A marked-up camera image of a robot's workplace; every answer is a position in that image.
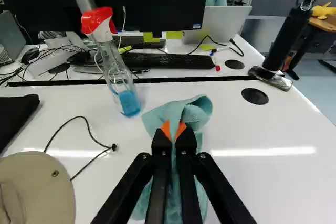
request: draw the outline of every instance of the clear plastic bottle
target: clear plastic bottle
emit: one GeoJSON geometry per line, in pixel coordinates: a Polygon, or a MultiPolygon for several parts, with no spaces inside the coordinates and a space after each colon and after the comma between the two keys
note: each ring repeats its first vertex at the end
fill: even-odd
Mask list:
{"type": "Polygon", "coordinates": [[[130,70],[126,67],[113,43],[103,42],[98,44],[103,58],[105,80],[113,93],[118,110],[125,116],[138,114],[141,104],[130,70]]]}
{"type": "Polygon", "coordinates": [[[117,33],[112,14],[110,7],[84,12],[82,32],[96,41],[103,58],[105,80],[112,91],[114,102],[122,114],[130,117],[139,113],[141,104],[131,72],[112,43],[112,33],[117,33]]]}

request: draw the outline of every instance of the silver laptop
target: silver laptop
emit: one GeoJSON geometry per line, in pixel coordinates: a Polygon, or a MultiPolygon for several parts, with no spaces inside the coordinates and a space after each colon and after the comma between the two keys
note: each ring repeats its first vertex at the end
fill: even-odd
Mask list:
{"type": "Polygon", "coordinates": [[[0,13],[0,44],[5,48],[5,51],[1,50],[2,59],[6,52],[12,60],[17,59],[26,44],[14,17],[8,10],[0,13]]]}
{"type": "Polygon", "coordinates": [[[206,35],[219,43],[229,42],[240,32],[251,10],[252,6],[206,6],[202,29],[184,31],[183,43],[198,44],[206,35]]]}

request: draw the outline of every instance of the yellow plush toy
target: yellow plush toy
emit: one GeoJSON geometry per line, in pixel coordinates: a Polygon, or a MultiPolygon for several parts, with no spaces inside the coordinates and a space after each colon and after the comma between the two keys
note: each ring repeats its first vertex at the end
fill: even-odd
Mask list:
{"type": "Polygon", "coordinates": [[[331,2],[326,3],[323,6],[317,5],[313,7],[313,17],[317,17],[320,20],[326,19],[327,14],[334,15],[336,14],[336,7],[327,7],[331,2]]]}

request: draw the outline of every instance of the yellow sticky note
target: yellow sticky note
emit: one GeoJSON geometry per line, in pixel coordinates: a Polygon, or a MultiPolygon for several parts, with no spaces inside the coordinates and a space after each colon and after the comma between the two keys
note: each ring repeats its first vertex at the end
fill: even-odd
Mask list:
{"type": "Polygon", "coordinates": [[[182,39],[183,32],[182,31],[168,31],[167,39],[182,39]]]}
{"type": "Polygon", "coordinates": [[[210,44],[201,44],[200,48],[203,49],[204,51],[216,49],[213,45],[210,45],[210,44]]]}
{"type": "Polygon", "coordinates": [[[131,50],[131,49],[132,49],[132,47],[131,47],[131,46],[128,46],[128,47],[119,48],[118,51],[119,51],[119,52],[126,52],[126,51],[129,51],[129,50],[131,50]]]}
{"type": "Polygon", "coordinates": [[[145,42],[160,42],[160,38],[153,38],[152,33],[143,33],[143,40],[145,42]]]}

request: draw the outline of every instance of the hat brim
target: hat brim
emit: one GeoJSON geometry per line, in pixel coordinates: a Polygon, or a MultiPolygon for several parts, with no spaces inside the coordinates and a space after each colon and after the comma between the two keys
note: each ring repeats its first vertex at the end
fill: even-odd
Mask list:
{"type": "Polygon", "coordinates": [[[0,197],[0,205],[9,209],[0,210],[0,220],[8,218],[7,215],[16,219],[10,216],[16,213],[20,218],[24,216],[25,224],[75,223],[75,193],[70,176],[52,156],[43,152],[21,152],[0,159],[1,184],[11,185],[19,199],[0,197]]]}

